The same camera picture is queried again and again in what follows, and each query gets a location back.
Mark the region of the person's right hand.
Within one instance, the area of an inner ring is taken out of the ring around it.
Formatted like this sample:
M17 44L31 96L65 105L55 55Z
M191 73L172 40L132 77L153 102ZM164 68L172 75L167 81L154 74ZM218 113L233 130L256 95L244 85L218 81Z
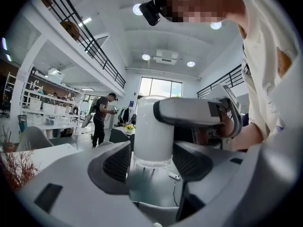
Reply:
M220 114L221 126L218 129L218 133L220 137L226 138L228 137L234 129L234 123L232 119L230 119L226 114Z

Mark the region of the person's cream printed sweatshirt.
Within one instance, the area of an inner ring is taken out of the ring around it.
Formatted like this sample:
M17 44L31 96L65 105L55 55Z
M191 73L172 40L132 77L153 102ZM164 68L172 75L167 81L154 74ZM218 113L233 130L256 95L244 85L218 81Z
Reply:
M243 0L249 26L244 31L242 75L249 95L249 122L266 139L285 127L271 93L298 55L299 45L286 13L274 0Z

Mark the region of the white storage shelving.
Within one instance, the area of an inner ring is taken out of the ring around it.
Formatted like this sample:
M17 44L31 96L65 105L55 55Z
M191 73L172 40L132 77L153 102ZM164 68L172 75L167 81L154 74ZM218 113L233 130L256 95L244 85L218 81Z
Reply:
M50 76L60 76L58 70L44 75L32 67L16 75L8 74L5 93L11 110L10 125L19 130L18 115L27 115L27 126L36 126L49 138L78 135L80 106L84 94Z

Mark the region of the black dining chair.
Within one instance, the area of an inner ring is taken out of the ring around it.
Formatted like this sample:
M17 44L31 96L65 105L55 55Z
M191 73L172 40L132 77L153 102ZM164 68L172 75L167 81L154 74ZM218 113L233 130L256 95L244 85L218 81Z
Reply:
M109 141L112 143L119 143L128 141L129 137L125 135L123 132L116 130L115 128L111 129Z

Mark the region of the short black balcony railing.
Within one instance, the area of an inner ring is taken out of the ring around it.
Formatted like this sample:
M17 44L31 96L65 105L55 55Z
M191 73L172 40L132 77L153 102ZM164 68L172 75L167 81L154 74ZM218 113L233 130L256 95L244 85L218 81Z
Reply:
M236 68L232 69L230 72L226 73L210 85L206 86L205 88L198 91L197 98L204 98L207 94L209 94L215 86L218 84L225 84L228 85L229 88L233 88L241 83L244 82L241 73L241 65L237 66Z

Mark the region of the round wooden wall disc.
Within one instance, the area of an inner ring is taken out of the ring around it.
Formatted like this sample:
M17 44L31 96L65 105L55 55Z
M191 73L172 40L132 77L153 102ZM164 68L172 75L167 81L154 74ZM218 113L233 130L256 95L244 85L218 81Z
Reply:
M70 21L63 21L60 24L75 41L79 40L80 32L76 24Z

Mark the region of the white marble square table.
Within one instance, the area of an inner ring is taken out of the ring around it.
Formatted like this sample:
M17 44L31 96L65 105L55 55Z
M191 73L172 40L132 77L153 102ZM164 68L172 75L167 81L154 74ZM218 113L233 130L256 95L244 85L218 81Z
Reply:
M69 143L29 151L18 151L0 153L0 169L7 169L9 167L9 160L12 161L13 166L16 167L16 173L19 175L22 168L32 168L37 174L49 166L56 160L75 153L82 152Z

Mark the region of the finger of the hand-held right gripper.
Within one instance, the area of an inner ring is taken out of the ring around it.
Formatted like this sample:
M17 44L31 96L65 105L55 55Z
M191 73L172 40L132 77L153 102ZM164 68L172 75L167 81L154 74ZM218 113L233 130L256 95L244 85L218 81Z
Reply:
M210 127L221 123L219 100L170 97L153 105L155 118L168 125L187 127Z

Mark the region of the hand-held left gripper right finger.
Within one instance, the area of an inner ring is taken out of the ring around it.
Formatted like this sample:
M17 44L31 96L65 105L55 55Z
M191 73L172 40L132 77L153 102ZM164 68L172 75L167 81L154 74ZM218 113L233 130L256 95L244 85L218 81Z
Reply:
M229 152L176 142L183 180L174 227L290 227L300 219L301 130Z

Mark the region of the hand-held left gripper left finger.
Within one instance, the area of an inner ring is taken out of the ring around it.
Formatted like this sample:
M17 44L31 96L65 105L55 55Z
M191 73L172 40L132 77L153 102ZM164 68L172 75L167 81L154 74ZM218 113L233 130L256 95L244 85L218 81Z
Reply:
M90 162L128 147L116 143L85 150L56 160L26 183L17 196L32 217L43 227L154 227L129 198L109 194L90 179ZM48 184L62 187L49 212L35 201Z

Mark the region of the clothes rack with garments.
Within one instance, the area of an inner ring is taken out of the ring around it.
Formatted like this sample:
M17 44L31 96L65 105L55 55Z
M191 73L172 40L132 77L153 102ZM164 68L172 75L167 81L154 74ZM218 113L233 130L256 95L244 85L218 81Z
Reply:
M135 110L129 107L122 107L118 110L118 126L133 124Z

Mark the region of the large window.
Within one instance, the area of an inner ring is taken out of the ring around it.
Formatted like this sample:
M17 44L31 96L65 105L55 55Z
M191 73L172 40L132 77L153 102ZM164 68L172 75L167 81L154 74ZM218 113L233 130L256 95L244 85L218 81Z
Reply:
M183 84L163 79L141 78L139 96L181 97Z

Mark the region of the white cup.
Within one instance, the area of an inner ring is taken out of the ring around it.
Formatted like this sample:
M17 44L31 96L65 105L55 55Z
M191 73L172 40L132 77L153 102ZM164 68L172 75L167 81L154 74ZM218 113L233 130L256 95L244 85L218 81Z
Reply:
M153 113L154 103L164 98L144 96L137 102L134 161L143 167L167 167L171 162L174 126L159 122Z

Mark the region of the long black balcony railing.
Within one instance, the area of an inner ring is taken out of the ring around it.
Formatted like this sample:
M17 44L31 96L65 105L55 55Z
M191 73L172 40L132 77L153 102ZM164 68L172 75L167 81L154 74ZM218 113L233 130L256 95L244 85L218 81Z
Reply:
M99 68L104 71L110 78L114 80L121 88L125 87L126 80L123 78L118 69L114 66L109 57L101 48L100 39L94 38L93 34L84 25L84 20L80 18L79 13L72 5L70 0L45 0L46 7L51 11L59 23L63 21L70 21L77 25L80 32L78 42L88 54L90 58L99 64Z

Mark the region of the blue bin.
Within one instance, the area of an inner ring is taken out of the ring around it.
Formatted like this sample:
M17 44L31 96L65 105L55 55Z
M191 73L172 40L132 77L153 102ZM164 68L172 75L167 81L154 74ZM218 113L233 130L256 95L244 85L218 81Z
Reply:
M25 128L27 127L27 115L22 114L18 115L18 125L20 132L24 132Z

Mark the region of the white ceiling air conditioner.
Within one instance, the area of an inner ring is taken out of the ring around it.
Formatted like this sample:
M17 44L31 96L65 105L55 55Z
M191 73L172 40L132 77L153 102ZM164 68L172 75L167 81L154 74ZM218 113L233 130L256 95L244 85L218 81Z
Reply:
M169 50L157 50L153 59L156 63L175 65L178 59L179 53Z

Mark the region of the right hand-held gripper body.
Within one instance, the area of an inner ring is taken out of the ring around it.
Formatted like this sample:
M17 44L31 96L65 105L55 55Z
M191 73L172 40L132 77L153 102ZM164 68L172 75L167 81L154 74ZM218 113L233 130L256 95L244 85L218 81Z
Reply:
M241 118L241 105L236 98L235 94L231 91L229 86L218 84L213 90L205 97L205 99L215 100L219 102L216 107L220 114L226 114L234 123L233 132L226 138L220 137L218 129L221 126L221 122L215 126L216 133L214 138L221 140L221 148L224 150L232 150L232 139L236 137L242 129L242 118Z

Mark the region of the person's right forearm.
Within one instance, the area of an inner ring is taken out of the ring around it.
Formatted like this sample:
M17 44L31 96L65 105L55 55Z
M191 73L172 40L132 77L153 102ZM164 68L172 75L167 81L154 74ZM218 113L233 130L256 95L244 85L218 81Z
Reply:
M250 123L242 128L240 133L232 139L232 150L247 150L251 146L260 144L264 140L263 135L259 128Z

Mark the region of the reddish brown potted plant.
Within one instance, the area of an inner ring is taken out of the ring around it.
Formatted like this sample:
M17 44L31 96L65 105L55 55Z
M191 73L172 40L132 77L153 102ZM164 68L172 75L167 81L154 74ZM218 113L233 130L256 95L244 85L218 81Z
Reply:
M29 180L40 172L40 163L34 162L34 149L25 137L24 142L17 146L10 142L11 131L2 126L0 128L0 168L9 186L19 190Z

